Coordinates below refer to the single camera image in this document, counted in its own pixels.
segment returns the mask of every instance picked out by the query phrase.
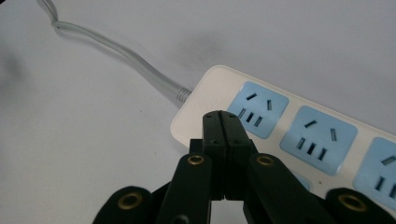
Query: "brass screw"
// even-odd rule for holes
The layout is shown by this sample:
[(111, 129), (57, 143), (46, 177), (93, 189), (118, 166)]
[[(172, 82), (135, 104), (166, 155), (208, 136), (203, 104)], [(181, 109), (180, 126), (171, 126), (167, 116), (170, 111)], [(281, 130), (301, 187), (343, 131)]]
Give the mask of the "brass screw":
[(134, 209), (143, 201), (142, 195), (137, 192), (131, 192), (124, 194), (122, 197), (119, 198), (118, 206), (122, 210), (130, 210)]
[(202, 156), (190, 156), (187, 161), (189, 162), (189, 164), (191, 165), (200, 165), (202, 163), (204, 163), (205, 159)]
[(256, 161), (261, 165), (274, 165), (274, 160), (268, 156), (260, 156), (256, 159)]
[(367, 205), (354, 195), (341, 194), (338, 196), (338, 200), (343, 206), (349, 208), (350, 210), (356, 212), (365, 212), (367, 210)]

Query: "outlet slot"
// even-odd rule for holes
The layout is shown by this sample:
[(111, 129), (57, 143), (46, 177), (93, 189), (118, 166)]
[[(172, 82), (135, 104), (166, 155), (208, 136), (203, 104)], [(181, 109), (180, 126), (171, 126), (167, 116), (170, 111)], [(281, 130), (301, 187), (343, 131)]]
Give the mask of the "outlet slot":
[(396, 143), (377, 137), (353, 181), (356, 190), (396, 211)]
[(248, 132), (265, 139), (270, 136), (288, 103), (285, 96), (246, 82), (227, 111), (238, 115)]
[(357, 132), (351, 124), (305, 105), (298, 111), (280, 147), (325, 174), (336, 175)]

